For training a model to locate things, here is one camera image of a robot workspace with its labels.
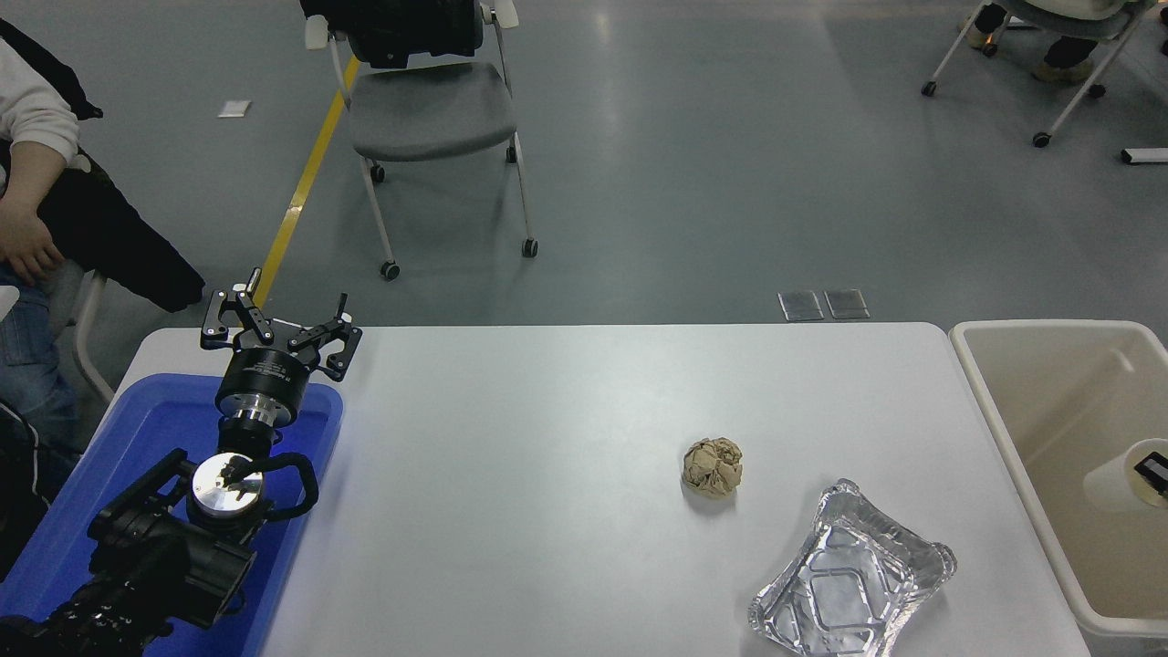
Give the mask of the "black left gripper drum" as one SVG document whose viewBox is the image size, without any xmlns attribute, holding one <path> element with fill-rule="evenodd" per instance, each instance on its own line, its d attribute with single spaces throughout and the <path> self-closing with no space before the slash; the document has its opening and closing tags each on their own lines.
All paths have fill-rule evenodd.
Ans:
<svg viewBox="0 0 1168 657">
<path fill-rule="evenodd" d="M 237 407 L 234 397 L 260 395 L 283 412 L 297 414 L 308 389 L 310 368 L 281 350 L 241 350 L 232 355 L 216 393 L 221 414 Z"/>
</svg>

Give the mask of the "person's hand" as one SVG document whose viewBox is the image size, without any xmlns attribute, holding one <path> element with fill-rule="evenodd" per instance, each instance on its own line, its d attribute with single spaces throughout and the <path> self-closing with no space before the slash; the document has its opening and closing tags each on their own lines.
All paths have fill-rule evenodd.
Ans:
<svg viewBox="0 0 1168 657">
<path fill-rule="evenodd" d="M 26 286 L 36 286 L 67 258 L 37 212 L 25 205 L 1 203 L 1 255 Z"/>
</svg>

